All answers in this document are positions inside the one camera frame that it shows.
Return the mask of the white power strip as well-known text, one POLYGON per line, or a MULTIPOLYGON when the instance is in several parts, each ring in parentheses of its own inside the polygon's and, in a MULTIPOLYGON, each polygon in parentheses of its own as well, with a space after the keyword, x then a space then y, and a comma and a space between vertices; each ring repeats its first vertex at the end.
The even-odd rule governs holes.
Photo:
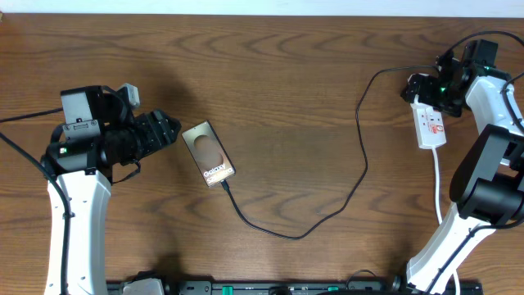
POLYGON ((413 110, 418 147, 429 150, 446 144, 445 128, 441 113, 434 107, 420 102, 418 95, 415 96, 410 106, 413 110))

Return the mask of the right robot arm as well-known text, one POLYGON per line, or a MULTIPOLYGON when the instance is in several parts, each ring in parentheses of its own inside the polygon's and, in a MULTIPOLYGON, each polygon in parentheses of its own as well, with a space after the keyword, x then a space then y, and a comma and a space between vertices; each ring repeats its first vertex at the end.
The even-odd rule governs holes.
POLYGON ((449 185, 451 200, 429 242, 406 266, 404 288, 442 294, 471 251, 497 230, 523 222, 523 114, 515 78, 495 65, 498 45, 483 33, 462 39, 461 58, 449 48, 436 59, 437 74, 413 74, 401 97, 411 106, 421 149, 446 142, 442 116, 469 110, 478 137, 449 185))

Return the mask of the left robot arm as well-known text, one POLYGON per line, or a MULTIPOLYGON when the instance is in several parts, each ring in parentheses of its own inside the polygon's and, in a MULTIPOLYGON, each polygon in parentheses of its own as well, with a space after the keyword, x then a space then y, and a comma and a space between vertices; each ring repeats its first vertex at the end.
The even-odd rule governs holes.
POLYGON ((65 121, 41 158, 52 205, 45 292, 106 294, 105 221, 113 166, 139 166, 174 143, 181 124, 162 110, 135 116, 140 99, 131 84, 64 90, 61 103, 65 121))

